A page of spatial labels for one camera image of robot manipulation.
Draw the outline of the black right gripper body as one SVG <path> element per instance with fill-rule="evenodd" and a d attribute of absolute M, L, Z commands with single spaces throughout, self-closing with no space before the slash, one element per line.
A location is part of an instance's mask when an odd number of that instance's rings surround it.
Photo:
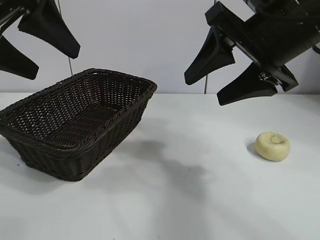
<path fill-rule="evenodd" d="M 209 26 L 221 30 L 285 92 L 298 86 L 286 63 L 320 42 L 318 0 L 247 0 L 254 12 L 243 21 L 221 1 L 206 13 Z"/>

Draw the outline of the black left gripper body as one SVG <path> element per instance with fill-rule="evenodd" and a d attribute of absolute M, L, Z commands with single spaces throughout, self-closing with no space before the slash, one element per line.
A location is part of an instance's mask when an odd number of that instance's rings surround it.
<path fill-rule="evenodd" d="M 35 9 L 34 0 L 1 0 L 0 31 L 4 32 L 21 16 L 30 14 Z"/>

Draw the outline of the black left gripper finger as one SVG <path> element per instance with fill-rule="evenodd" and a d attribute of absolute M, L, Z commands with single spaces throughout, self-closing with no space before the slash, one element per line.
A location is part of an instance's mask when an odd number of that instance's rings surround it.
<path fill-rule="evenodd" d="M 0 70 L 34 80 L 39 66 L 17 50 L 4 36 L 0 37 Z"/>
<path fill-rule="evenodd" d="M 66 26 L 53 0 L 39 1 L 30 14 L 22 17 L 18 29 L 47 42 L 72 59 L 79 56 L 81 46 Z"/>

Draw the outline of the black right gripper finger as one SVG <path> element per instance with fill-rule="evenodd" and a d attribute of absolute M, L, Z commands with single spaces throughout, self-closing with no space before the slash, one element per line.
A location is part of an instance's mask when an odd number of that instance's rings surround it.
<path fill-rule="evenodd" d="M 211 26 L 193 62 L 184 72 L 187 85 L 192 85 L 211 72 L 235 63 L 233 48 L 224 41 L 221 31 Z"/>
<path fill-rule="evenodd" d="M 254 62 L 235 80 L 222 88 L 216 95 L 221 106 L 241 100 L 272 97 L 278 93 L 275 85 L 260 78 L 265 72 Z"/>

